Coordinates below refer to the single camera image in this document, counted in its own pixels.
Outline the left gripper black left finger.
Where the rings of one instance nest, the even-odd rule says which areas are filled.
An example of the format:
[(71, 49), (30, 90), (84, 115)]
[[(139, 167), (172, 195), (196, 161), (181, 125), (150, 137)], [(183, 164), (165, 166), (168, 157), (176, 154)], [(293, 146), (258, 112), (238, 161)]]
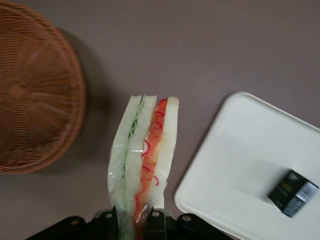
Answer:
[(116, 240), (119, 223), (115, 209), (98, 211), (91, 221), (80, 216), (67, 217), (30, 236), (29, 240)]

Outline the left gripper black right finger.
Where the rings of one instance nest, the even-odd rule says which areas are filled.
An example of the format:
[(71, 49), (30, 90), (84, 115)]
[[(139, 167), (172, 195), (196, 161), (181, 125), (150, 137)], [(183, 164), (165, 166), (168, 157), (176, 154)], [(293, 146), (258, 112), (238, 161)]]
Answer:
[(193, 213), (177, 219), (169, 210), (154, 208), (146, 218), (145, 240), (228, 240), (229, 236)]

